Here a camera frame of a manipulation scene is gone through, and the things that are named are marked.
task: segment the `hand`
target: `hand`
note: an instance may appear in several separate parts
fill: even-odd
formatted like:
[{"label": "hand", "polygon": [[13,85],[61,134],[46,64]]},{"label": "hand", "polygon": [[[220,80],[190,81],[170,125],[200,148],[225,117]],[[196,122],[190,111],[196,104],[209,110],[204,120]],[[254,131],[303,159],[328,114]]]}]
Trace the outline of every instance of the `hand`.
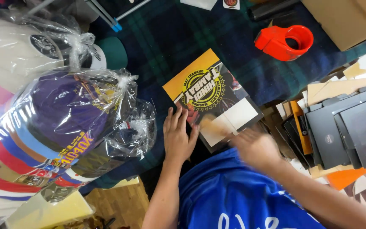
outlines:
[{"label": "hand", "polygon": [[197,125],[192,126],[189,139],[186,134],[186,119],[188,115],[189,111],[182,107],[177,108],[175,115],[173,115],[173,108],[169,108],[168,116],[163,124],[166,151],[165,162],[167,163],[181,166],[193,153],[199,128]]},{"label": "hand", "polygon": [[230,144],[237,147],[245,163],[261,172],[267,173],[284,162],[275,140],[269,134],[246,129],[231,138]]}]

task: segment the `blue shirt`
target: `blue shirt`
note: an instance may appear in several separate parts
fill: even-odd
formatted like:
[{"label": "blue shirt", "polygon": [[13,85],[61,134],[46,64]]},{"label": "blue shirt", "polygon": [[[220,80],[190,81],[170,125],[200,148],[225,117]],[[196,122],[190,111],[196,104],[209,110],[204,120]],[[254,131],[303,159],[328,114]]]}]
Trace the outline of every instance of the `blue shirt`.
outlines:
[{"label": "blue shirt", "polygon": [[281,185],[241,162],[236,149],[192,168],[179,191],[182,229],[324,228]]}]

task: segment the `person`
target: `person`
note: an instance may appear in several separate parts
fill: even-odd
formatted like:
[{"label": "person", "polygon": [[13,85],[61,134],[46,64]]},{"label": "person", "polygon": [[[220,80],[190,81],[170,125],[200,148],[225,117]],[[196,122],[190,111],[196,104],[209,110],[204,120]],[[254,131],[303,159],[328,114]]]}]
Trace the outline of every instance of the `person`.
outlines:
[{"label": "person", "polygon": [[199,135],[197,126],[186,134],[187,116],[169,109],[165,159],[142,229],[366,229],[365,206],[299,173],[268,134],[244,130],[231,138],[234,148],[180,177]]}]

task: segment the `green plaid fabric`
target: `green plaid fabric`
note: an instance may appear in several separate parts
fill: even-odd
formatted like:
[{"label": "green plaid fabric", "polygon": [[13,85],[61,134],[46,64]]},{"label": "green plaid fabric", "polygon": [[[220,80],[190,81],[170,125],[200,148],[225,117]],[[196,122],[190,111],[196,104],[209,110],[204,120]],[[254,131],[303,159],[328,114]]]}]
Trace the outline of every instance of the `green plaid fabric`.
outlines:
[{"label": "green plaid fabric", "polygon": [[[314,44],[297,60],[276,60],[254,46],[256,35],[267,22],[255,23],[248,18],[247,8],[251,5],[241,0],[241,10],[231,10],[223,8],[219,0],[207,11],[179,0],[152,0],[121,20],[124,29],[118,34],[101,20],[91,24],[91,32],[98,39],[117,36],[124,44],[129,59],[127,69],[139,75],[138,97],[154,102],[159,132],[155,147],[144,159],[125,163],[85,186],[82,192],[110,188],[162,161],[161,127],[167,108],[174,105],[162,86],[207,49],[217,54],[257,105],[292,97],[308,83],[366,54],[366,41],[340,52],[308,10],[298,4],[295,10],[302,25],[312,31]],[[110,8],[107,11],[118,16]]]}]

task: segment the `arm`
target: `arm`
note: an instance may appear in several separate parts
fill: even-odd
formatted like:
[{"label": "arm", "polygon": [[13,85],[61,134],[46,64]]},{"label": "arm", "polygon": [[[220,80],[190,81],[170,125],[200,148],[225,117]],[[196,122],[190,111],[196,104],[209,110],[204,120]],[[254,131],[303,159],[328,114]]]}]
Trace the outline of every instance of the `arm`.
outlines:
[{"label": "arm", "polygon": [[193,126],[190,138],[186,134],[188,113],[188,110],[182,110],[182,107],[179,107],[173,115],[173,109],[169,108],[169,114],[163,127],[165,161],[155,192],[150,200],[142,229],[177,228],[180,170],[184,161],[193,152],[198,137],[197,126]]},{"label": "arm", "polygon": [[342,228],[366,228],[366,207],[297,172],[282,160],[270,135],[243,131],[231,140],[241,158],[272,177],[315,215]]}]

